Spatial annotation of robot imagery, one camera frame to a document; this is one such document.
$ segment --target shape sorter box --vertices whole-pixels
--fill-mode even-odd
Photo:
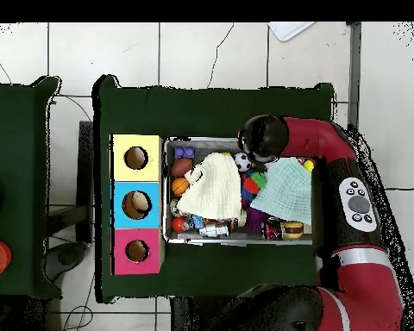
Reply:
[[[126,254],[132,241],[140,240],[147,245],[144,261],[134,262]],[[115,275],[157,274],[164,261],[164,240],[158,228],[115,229]]]
[[[113,134],[114,179],[122,182],[158,182],[161,179],[162,140],[156,135]],[[138,170],[125,162],[126,153],[139,147],[146,164]]]
[[[114,207],[111,273],[158,273],[165,250],[161,220],[162,140],[159,136],[138,134],[113,134],[110,138]],[[139,193],[145,198],[142,204],[147,210],[135,206],[135,195]],[[141,261],[134,261],[128,256],[127,247],[138,242],[147,254]]]

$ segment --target purple toy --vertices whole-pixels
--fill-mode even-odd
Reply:
[[[193,147],[175,147],[175,159],[195,157],[195,149]]]
[[[247,232],[260,232],[261,224],[267,218],[267,215],[264,212],[261,212],[258,209],[248,207],[247,209],[247,221],[245,223],[244,229]]]

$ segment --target gray circular button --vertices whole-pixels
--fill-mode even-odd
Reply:
[[[356,196],[349,198],[348,206],[351,210],[357,213],[367,213],[370,204],[365,197]]]
[[[353,221],[355,222],[360,222],[362,221],[362,216],[358,215],[357,213],[355,215],[353,215]]]

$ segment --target green table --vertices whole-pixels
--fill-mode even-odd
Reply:
[[[94,85],[97,297],[233,296],[263,283],[314,284],[311,246],[193,246],[166,244],[160,274],[110,275],[110,134],[235,137],[246,120],[261,114],[329,121],[333,88],[180,90],[120,88],[112,76]]]
[[[47,240],[47,121],[57,78],[30,86],[0,84],[0,241],[12,261],[0,275],[0,294],[53,298],[43,275]]]

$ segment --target white paper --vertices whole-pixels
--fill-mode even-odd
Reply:
[[[314,22],[269,22],[268,26],[280,41],[288,41]]]

